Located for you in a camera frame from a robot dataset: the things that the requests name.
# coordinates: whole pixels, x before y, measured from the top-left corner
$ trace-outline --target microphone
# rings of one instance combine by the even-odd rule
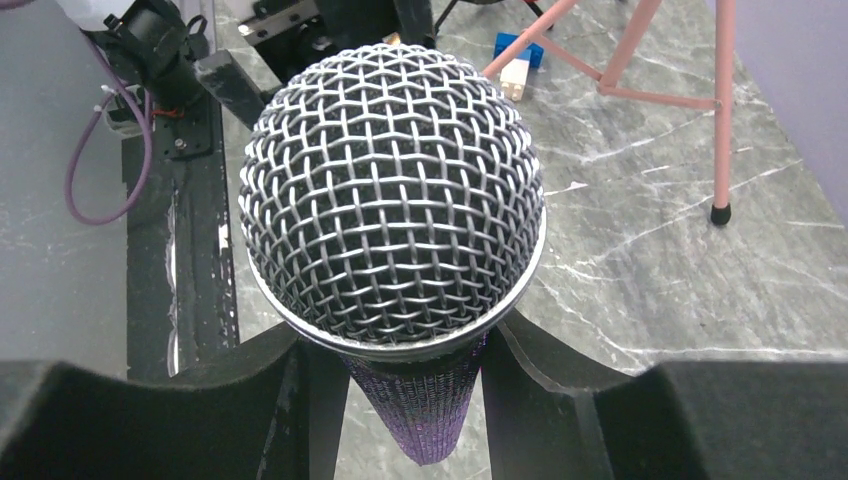
[[[245,153],[260,289],[342,356],[406,455],[445,459],[486,333],[543,250],[541,169],[518,110],[452,55],[365,46],[292,78]]]

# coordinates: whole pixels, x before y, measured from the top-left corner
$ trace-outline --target floor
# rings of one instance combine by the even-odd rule
[[[434,1],[434,10],[446,3]],[[549,38],[602,67],[632,8],[581,2]],[[272,86],[224,7],[217,20],[220,47]],[[519,32],[532,20],[518,1],[460,4],[439,48],[483,68],[497,31]],[[703,0],[665,2],[622,83],[709,96],[712,48]],[[549,209],[543,265],[518,307],[525,315],[629,374],[669,358],[848,359],[841,315],[848,310],[848,234],[741,64],[735,81],[734,217],[717,229],[707,220],[711,113],[600,97],[574,69],[544,59],[518,105],[544,165]],[[234,199],[249,134],[232,117],[226,129]],[[253,286],[244,251],[236,250],[236,264],[247,339],[279,318]],[[455,453],[419,468],[353,385],[336,477],[491,478],[479,390]]]

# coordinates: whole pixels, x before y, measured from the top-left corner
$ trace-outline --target black rubber foot cap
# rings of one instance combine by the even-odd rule
[[[710,212],[710,221],[717,227],[727,225],[727,223],[730,222],[730,204],[728,203],[724,208],[716,208],[716,206],[713,205],[713,209]]]

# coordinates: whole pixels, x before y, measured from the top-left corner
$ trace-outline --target lavender wall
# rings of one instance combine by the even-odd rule
[[[706,0],[715,10],[716,0]],[[848,222],[848,0],[738,0],[736,51]]]

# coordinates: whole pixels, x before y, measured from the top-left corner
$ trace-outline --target blue object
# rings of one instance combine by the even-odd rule
[[[498,32],[498,36],[495,37],[495,54],[492,56],[492,59],[498,57],[506,47],[510,46],[515,39],[518,38],[518,35],[513,35],[511,33],[503,33]],[[545,49],[536,45],[535,43],[531,43],[526,50],[521,52],[515,58],[521,58],[523,60],[530,61],[530,68],[539,68],[539,65],[542,64],[542,55],[544,55]]]

